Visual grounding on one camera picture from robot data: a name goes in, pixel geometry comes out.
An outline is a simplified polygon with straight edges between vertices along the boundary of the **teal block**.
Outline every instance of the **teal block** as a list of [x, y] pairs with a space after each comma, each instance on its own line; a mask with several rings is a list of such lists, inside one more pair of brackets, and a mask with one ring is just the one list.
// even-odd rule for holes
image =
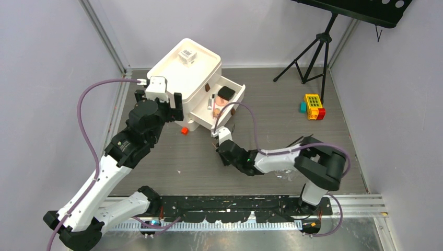
[[308, 109], [308, 105], [306, 104], [306, 102], [301, 102], [300, 104], [300, 112], [301, 113], [306, 113], [306, 110]]

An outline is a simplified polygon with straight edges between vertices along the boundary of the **box lid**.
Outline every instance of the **box lid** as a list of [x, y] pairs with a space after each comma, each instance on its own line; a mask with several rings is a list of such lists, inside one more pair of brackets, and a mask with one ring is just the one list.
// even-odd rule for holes
[[[196, 52], [196, 58], [192, 64], [186, 64], [180, 58], [179, 53], [183, 50]], [[165, 77], [167, 92], [169, 94], [181, 93], [183, 103], [185, 103], [202, 85], [206, 84], [221, 64], [222, 60], [219, 55], [185, 38], [148, 72], [147, 77]]]

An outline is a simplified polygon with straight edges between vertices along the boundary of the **white plastic box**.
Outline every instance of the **white plastic box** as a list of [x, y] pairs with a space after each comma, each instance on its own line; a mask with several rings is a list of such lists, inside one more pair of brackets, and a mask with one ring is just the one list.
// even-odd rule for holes
[[[212, 110], [208, 110], [208, 100], [223, 86], [235, 90], [230, 101], [242, 101], [245, 86], [238, 85], [222, 77], [222, 61], [219, 55], [185, 38], [180, 41], [163, 59], [161, 59], [147, 74], [162, 76], [167, 80], [167, 94], [171, 105], [174, 104], [174, 93], [182, 94], [183, 121], [176, 121], [182, 127], [194, 131], [200, 124], [211, 129], [215, 125]], [[231, 117], [231, 108], [222, 115], [219, 125], [224, 125]]]

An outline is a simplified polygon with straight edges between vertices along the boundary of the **black mounting plate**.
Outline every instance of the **black mounting plate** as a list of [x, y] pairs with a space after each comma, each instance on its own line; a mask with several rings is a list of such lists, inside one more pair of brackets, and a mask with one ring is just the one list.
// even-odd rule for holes
[[[249, 195], [249, 196], [161, 196], [163, 217], [173, 221], [181, 217], [181, 221], [199, 223], [206, 220], [214, 223], [245, 222], [254, 211], [258, 223], [290, 222], [295, 218], [307, 216], [297, 212], [298, 196], [289, 195]], [[322, 215], [332, 215], [329, 198], [322, 198], [317, 211]]]

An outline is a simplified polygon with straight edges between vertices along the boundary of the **white drawer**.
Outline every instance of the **white drawer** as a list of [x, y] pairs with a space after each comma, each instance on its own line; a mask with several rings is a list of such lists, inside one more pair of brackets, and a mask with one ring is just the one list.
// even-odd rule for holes
[[[217, 97], [217, 92], [223, 87], [227, 86], [231, 89], [233, 89], [236, 93], [234, 97], [229, 101], [242, 101], [244, 96], [244, 90], [246, 87], [244, 85], [239, 85], [225, 77], [221, 77], [218, 82], [205, 94], [205, 96], [202, 98], [202, 101], [194, 108], [194, 110], [191, 111], [190, 119], [194, 120], [198, 124], [201, 124], [202, 126], [213, 129], [215, 126], [216, 118], [212, 117], [212, 109], [208, 110], [208, 100], [212, 97], [212, 94]], [[214, 105], [215, 108], [222, 109], [222, 107], [219, 107], [217, 105]], [[229, 108], [226, 108], [226, 110], [223, 112], [222, 116], [220, 117], [220, 120], [218, 122], [217, 127], [224, 126], [226, 122], [228, 122], [229, 118], [231, 117], [231, 109], [237, 109], [238, 105], [232, 105]]]

